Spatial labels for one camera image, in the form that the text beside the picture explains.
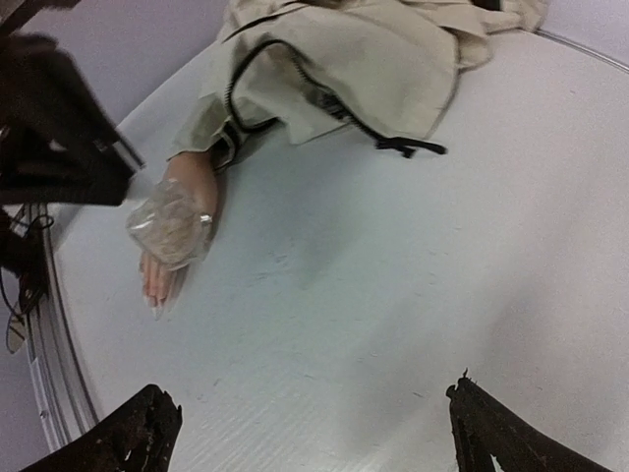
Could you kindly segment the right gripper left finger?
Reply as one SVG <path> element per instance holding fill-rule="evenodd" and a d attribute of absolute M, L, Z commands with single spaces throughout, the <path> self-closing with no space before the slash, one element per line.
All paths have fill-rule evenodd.
<path fill-rule="evenodd" d="M 182 407 L 167 391 L 149 384 L 86 434 L 26 469 L 166 472 L 182 425 Z"/>

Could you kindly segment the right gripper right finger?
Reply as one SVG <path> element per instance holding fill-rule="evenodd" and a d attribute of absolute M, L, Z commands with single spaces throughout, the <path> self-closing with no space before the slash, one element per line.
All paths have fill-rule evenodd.
<path fill-rule="evenodd" d="M 533 428 L 467 375 L 446 390 L 460 471 L 597 471 L 605 467 Z"/>

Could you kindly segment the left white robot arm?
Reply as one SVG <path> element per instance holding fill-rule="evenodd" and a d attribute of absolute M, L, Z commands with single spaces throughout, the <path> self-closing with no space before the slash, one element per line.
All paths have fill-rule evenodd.
<path fill-rule="evenodd" d="M 104 113 L 57 39 L 28 33 L 44 9 L 74 1 L 1 4 L 1 205 L 117 207 L 142 159 Z"/>

